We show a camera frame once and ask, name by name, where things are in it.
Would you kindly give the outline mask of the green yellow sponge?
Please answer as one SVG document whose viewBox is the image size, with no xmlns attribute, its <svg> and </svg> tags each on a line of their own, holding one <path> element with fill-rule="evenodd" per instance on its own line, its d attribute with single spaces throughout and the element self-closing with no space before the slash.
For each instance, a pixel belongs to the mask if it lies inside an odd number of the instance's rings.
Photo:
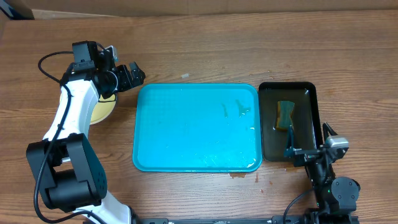
<svg viewBox="0 0 398 224">
<path fill-rule="evenodd" d="M 292 115 L 295 103 L 292 101 L 277 102 L 277 119 L 275 128 L 280 131 L 286 131 L 293 125 Z"/>
</svg>

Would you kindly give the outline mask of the yellow plate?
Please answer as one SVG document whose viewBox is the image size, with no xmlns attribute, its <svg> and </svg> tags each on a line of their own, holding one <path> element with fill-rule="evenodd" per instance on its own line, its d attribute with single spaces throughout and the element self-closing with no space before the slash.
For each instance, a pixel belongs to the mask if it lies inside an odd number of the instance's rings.
<svg viewBox="0 0 398 224">
<path fill-rule="evenodd" d="M 115 98 L 113 101 L 102 103 L 96 93 L 72 93 L 70 107 L 63 124 L 82 130 L 107 118 L 115 106 Z"/>
</svg>

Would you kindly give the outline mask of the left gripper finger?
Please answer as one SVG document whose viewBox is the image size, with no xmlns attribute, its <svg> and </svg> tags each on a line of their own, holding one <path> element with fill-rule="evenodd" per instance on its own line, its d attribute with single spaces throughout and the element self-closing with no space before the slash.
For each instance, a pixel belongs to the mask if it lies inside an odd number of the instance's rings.
<svg viewBox="0 0 398 224">
<path fill-rule="evenodd" d="M 129 66 L 131 69 L 132 86 L 142 85 L 146 78 L 145 73 L 138 67 L 136 62 L 130 63 Z"/>
<path fill-rule="evenodd" d="M 118 90 L 130 90 L 132 88 L 132 76 L 127 66 L 117 66 L 116 75 L 118 77 Z"/>
</svg>

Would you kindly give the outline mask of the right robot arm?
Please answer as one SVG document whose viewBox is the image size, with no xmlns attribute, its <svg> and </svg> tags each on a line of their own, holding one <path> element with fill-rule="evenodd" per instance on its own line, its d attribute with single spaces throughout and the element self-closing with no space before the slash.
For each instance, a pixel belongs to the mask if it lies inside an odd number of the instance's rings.
<svg viewBox="0 0 398 224">
<path fill-rule="evenodd" d="M 288 128 L 285 157 L 294 160 L 295 167 L 304 167 L 312 188 L 293 199 L 284 211 L 282 223 L 288 220 L 290 208 L 304 196 L 313 193 L 317 201 L 316 208 L 308 208 L 298 218 L 297 223 L 358 223 L 358 217 L 351 215 L 357 208 L 356 201 L 361 190 L 360 184 L 349 177 L 337 177 L 332 163 L 344 157 L 349 149 L 348 140 L 338 135 L 328 123 L 323 124 L 324 144 L 318 149 L 294 147 L 293 127 Z"/>
</svg>

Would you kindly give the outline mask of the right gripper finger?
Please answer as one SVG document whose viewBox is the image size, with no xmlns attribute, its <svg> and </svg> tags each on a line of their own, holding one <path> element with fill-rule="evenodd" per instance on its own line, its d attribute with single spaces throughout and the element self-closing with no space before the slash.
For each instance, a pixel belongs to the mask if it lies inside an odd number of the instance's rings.
<svg viewBox="0 0 398 224">
<path fill-rule="evenodd" d="M 285 147 L 284 157 L 293 157 L 294 151 L 294 129 L 293 126 L 290 125 L 288 128 L 287 145 Z"/>
<path fill-rule="evenodd" d="M 337 133 L 333 130 L 333 128 L 328 123 L 322 124 L 323 129 L 323 138 L 326 140 L 330 136 L 336 136 Z"/>
</svg>

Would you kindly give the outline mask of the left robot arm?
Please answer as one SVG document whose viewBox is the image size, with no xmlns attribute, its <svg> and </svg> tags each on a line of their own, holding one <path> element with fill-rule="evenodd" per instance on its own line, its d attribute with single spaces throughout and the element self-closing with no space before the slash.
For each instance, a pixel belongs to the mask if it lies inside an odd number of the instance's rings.
<svg viewBox="0 0 398 224">
<path fill-rule="evenodd" d="M 88 140 L 90 120 L 100 97 L 143 84 L 136 63 L 78 69 L 71 63 L 58 81 L 62 98 L 54 121 L 26 158 L 35 179 L 34 209 L 45 223 L 83 215 L 92 223 L 139 223 L 133 209 L 109 191 L 106 174 Z"/>
</svg>

